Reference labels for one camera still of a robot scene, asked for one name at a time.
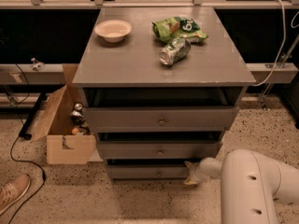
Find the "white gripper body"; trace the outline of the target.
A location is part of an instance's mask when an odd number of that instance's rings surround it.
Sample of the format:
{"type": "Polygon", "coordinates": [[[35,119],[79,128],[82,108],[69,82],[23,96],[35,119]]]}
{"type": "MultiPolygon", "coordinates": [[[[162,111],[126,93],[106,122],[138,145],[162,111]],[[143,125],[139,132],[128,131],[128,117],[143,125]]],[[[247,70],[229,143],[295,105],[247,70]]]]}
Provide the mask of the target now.
{"type": "Polygon", "coordinates": [[[206,175],[200,167],[200,163],[193,163],[192,167],[189,169],[189,178],[199,182],[206,181],[209,179],[209,176],[206,175]]]}

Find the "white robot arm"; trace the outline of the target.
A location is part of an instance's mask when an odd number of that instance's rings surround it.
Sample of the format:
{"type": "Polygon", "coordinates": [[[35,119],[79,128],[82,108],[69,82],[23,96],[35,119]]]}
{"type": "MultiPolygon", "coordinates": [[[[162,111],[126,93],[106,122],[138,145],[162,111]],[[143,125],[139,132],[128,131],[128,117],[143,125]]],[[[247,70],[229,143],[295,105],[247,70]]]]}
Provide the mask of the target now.
{"type": "Polygon", "coordinates": [[[221,224],[278,224],[276,203],[299,204],[299,170],[248,149],[187,161],[187,185],[221,182],[221,224]]]}

